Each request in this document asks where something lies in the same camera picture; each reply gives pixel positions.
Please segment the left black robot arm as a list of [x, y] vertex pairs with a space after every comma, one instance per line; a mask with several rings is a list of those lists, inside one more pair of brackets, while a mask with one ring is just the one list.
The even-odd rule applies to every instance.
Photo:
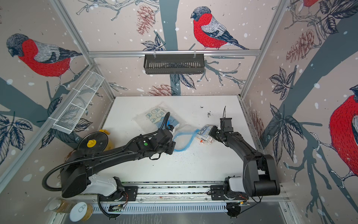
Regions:
[[101, 177], [98, 173], [115, 165], [151, 159], [153, 155], [172, 155], [175, 148], [172, 131], [160, 129], [153, 135], [140, 135], [127, 145], [95, 154], [77, 150], [61, 169], [62, 197], [71, 198], [80, 194], [100, 194], [111, 200], [119, 200], [125, 189], [119, 177]]

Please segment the cream towel blue bunny print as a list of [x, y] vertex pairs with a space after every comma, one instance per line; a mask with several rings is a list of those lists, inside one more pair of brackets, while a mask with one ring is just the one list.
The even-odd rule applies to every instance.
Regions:
[[145, 112], [145, 117], [154, 124], [160, 122], [165, 117], [165, 115], [166, 112], [159, 106], [156, 106]]

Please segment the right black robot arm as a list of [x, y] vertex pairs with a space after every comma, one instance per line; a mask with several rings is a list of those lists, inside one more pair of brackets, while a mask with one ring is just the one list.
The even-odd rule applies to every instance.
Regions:
[[243, 192], [249, 197], [276, 196], [281, 192], [275, 159], [251, 147], [232, 127], [231, 118], [221, 118], [220, 127], [213, 126], [209, 135], [231, 148], [243, 161]]

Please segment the clear vacuum bag blue zipper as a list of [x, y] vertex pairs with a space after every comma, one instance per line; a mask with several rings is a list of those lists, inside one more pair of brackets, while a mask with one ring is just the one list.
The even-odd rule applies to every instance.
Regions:
[[146, 133], [151, 133], [158, 129], [171, 131], [173, 141], [176, 142], [174, 152], [186, 151], [195, 142], [210, 145], [214, 141], [213, 137], [209, 135], [213, 125], [206, 124], [203, 127], [199, 127], [199, 125], [189, 123], [163, 102], [146, 109], [133, 119]]

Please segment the grey patterned towel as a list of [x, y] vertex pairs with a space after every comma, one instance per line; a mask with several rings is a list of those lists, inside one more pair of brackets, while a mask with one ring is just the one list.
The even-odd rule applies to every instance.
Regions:
[[210, 145], [213, 143], [213, 138], [209, 135], [212, 130], [213, 125], [205, 125], [199, 132], [196, 134], [196, 139], [205, 145]]

